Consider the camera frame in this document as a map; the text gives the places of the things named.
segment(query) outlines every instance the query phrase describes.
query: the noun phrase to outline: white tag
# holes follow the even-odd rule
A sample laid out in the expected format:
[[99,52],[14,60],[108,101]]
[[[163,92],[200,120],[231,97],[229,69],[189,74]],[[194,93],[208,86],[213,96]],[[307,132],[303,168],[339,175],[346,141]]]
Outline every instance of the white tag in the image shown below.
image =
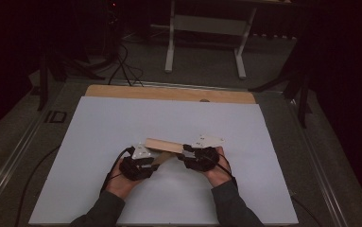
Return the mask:
[[192,144],[192,148],[208,148],[208,147],[218,147],[225,143],[223,138],[217,138],[210,135],[201,135],[198,138],[198,141]]
[[133,145],[133,147],[134,147],[134,152],[133,155],[131,156],[132,159],[142,159],[151,156],[150,150],[148,150],[142,144]]

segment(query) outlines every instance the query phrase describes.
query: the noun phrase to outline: cable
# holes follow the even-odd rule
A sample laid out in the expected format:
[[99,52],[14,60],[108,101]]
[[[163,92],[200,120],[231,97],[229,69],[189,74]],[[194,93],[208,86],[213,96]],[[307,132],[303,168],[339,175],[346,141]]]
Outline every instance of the cable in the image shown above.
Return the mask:
[[294,196],[290,196],[290,198],[295,201],[298,205],[300,205],[310,216],[311,218],[313,218],[313,220],[317,223],[317,225],[319,227],[322,227],[321,223],[319,222],[319,220],[313,215],[313,213],[310,212],[310,210],[305,207],[300,201],[298,201]]
[[202,155],[201,157],[207,159],[208,161],[212,162],[213,164],[215,164],[216,166],[218,166],[219,168],[221,168],[222,170],[224,170],[226,173],[228,173],[230,175],[230,177],[233,177],[232,173],[230,172],[230,170],[226,169],[224,166],[222,166],[221,164],[219,164],[218,162],[215,162],[213,159],[205,156],[205,155]]
[[228,162],[228,159],[225,158],[225,156],[220,153],[218,153],[218,155],[225,159],[225,162],[227,162],[228,166],[230,167],[230,172],[232,173],[231,164],[230,164],[230,162]]
[[129,150],[129,148],[126,148],[126,149],[124,149],[124,150],[121,151],[121,153],[118,155],[118,157],[116,158],[115,162],[113,163],[110,172],[112,172],[112,171],[115,169],[116,164],[118,164],[118,162],[119,162],[119,160],[121,159],[122,155],[124,155],[124,153],[126,153],[128,150]]
[[[126,51],[126,53],[127,53],[127,55],[128,55],[128,53],[129,53],[128,49],[127,49],[123,44],[120,44],[120,45],[122,46],[122,48],[125,49],[125,51]],[[125,66],[128,67],[128,70],[130,71],[130,73],[131,73],[131,74],[134,76],[134,78],[135,78],[135,81],[132,83],[132,85],[136,82],[136,80],[138,80],[138,81],[140,82],[140,84],[142,85],[142,87],[143,87],[143,83],[142,83],[142,81],[140,81],[140,77],[143,75],[143,70],[126,64],[126,63],[125,63],[125,59],[123,60],[123,63],[125,64]],[[134,68],[134,69],[140,70],[141,73],[142,73],[142,75],[141,75],[140,77],[137,77],[136,75],[134,75],[134,73],[131,71],[130,68]]]
[[[126,47],[125,47],[125,57],[124,57],[124,59],[122,60],[122,62],[124,62],[124,61],[127,59],[127,57],[128,57],[128,50],[127,50]],[[110,79],[108,80],[108,85],[111,85],[111,81],[112,81],[113,78],[115,77],[116,73],[118,72],[118,70],[119,70],[120,68],[123,67],[122,62],[121,62],[121,61],[119,61],[119,62],[120,62],[120,63],[119,63],[119,65],[118,65],[118,67],[115,69],[115,71],[113,71]]]
[[46,155],[44,155],[44,157],[41,159],[41,161],[36,165],[36,167],[33,168],[32,172],[30,173],[30,176],[28,177],[28,179],[26,181],[25,188],[22,192],[21,200],[19,202],[18,214],[16,215],[16,220],[15,220],[15,225],[14,225],[15,227],[17,227],[19,225],[19,220],[21,219],[22,206],[24,205],[25,195],[26,195],[27,187],[30,183],[30,180],[32,179],[34,173],[36,172],[37,168],[42,164],[42,162],[48,156],[50,156],[52,153],[54,153],[56,150],[58,150],[59,148],[60,148],[60,145],[57,146],[56,148],[53,148]]
[[[142,85],[142,87],[144,87],[143,82],[140,80],[140,78],[141,78],[141,77],[143,76],[143,74],[144,74],[143,70],[140,69],[140,68],[134,67],[134,66],[130,66],[130,65],[126,64],[125,62],[124,62],[124,64],[125,64],[125,66],[127,66],[128,70],[130,71],[130,73],[131,73],[131,74],[133,75],[133,77],[134,77],[134,81],[133,81],[132,85],[134,85],[136,82],[139,82],[140,85]],[[140,76],[136,76],[131,69],[140,71],[141,75],[140,75]]]
[[108,181],[110,181],[111,179],[114,179],[114,178],[116,178],[116,177],[119,177],[119,176],[121,176],[121,175],[122,175],[122,173],[116,174],[115,176],[110,177],[110,178],[108,179]]
[[118,56],[118,60],[120,62],[120,66],[121,66],[121,69],[122,69],[122,72],[124,73],[124,77],[125,79],[127,80],[129,86],[131,87],[131,83],[130,83],[130,80],[128,78],[128,75],[127,75],[127,72],[125,71],[125,68],[124,68],[124,61],[121,59],[121,56]]

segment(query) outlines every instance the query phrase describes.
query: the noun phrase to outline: table leg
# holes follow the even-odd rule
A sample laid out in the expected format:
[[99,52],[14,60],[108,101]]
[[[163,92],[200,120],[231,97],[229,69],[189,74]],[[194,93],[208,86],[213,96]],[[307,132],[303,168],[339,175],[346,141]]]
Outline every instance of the table leg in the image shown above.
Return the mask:
[[239,45],[239,47],[234,50],[237,73],[238,73],[240,79],[246,79],[245,65],[243,64],[242,53],[243,53],[243,49],[245,48],[246,41],[248,40],[249,32],[250,32],[251,25],[253,23],[253,19],[254,19],[254,15],[255,15],[256,11],[257,11],[257,8],[253,8],[251,10],[249,20],[246,22],[245,31],[243,32],[242,42]]
[[172,72],[172,63],[174,61],[174,20],[175,20],[175,0],[171,1],[171,17],[169,20],[169,45],[166,52],[165,72]]

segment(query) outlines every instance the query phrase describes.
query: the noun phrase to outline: hand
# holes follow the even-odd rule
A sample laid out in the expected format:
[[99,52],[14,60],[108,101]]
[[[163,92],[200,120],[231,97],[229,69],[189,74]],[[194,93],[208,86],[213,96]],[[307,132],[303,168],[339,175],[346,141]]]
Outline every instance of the hand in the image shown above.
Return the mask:
[[123,159],[120,159],[116,164],[115,168],[113,169],[111,177],[116,177],[110,179],[107,184],[106,190],[124,200],[130,193],[131,189],[133,189],[134,186],[136,186],[143,180],[131,181],[124,175],[122,175],[121,170],[119,170],[119,166],[121,165],[122,161]]
[[[218,152],[218,154],[219,154],[218,163],[220,165],[222,165],[224,168],[230,170],[230,167],[229,167],[227,161],[225,161],[225,158],[224,158],[225,155],[224,155],[223,148],[222,147],[217,147],[215,149],[216,149],[216,152]],[[208,181],[210,182],[210,184],[213,187],[219,186],[219,185],[231,180],[231,176],[218,166],[215,166],[215,168],[213,168],[211,170],[208,170],[206,172],[203,172],[203,174],[204,174],[204,176],[207,177]]]

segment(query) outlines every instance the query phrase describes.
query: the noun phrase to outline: white stand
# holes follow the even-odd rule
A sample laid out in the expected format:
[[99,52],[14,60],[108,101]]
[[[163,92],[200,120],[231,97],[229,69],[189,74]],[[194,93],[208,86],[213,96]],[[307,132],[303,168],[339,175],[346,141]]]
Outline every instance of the white stand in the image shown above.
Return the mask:
[[257,8],[250,12],[248,21],[225,20],[207,17],[187,16],[175,14],[175,0],[171,1],[171,18],[169,22],[169,45],[166,54],[165,72],[172,72],[174,61],[174,32],[177,30],[188,30],[197,32],[208,32],[216,34],[236,35],[242,37],[239,47],[234,50],[237,72],[240,79],[246,78],[245,66],[242,53],[254,19]]

